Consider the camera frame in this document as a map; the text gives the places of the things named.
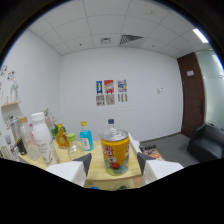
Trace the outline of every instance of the yellow can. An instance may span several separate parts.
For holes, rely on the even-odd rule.
[[[129,137],[124,130],[109,129],[101,138],[106,172],[110,175],[122,175],[128,171]]]

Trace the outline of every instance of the yellow bottle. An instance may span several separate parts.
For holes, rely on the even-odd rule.
[[[56,141],[60,149],[67,149],[70,147],[70,143],[67,138],[67,133],[64,132],[62,124],[58,124],[58,133],[56,135]]]

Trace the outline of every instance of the ceiling light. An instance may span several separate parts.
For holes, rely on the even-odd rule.
[[[201,39],[203,43],[208,43],[208,40],[204,37],[204,35],[198,29],[194,29],[193,31],[197,34],[197,36]]]
[[[101,44],[111,44],[111,38],[101,38]]]
[[[150,10],[150,9],[148,9],[146,12],[149,14],[152,14],[152,10]]]

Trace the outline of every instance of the gray floor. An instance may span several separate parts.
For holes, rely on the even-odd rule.
[[[161,156],[169,162],[180,163],[183,167],[198,164],[199,162],[187,153],[189,138],[177,133],[171,136],[142,141],[140,145],[148,146],[156,144],[156,148]]]

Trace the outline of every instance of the label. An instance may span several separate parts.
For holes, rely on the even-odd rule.
[[[89,139],[88,138],[82,138],[82,146],[84,150],[90,149]]]
[[[49,143],[45,143],[41,140],[36,140],[36,145],[47,166],[58,163],[58,156],[56,154],[52,141]]]

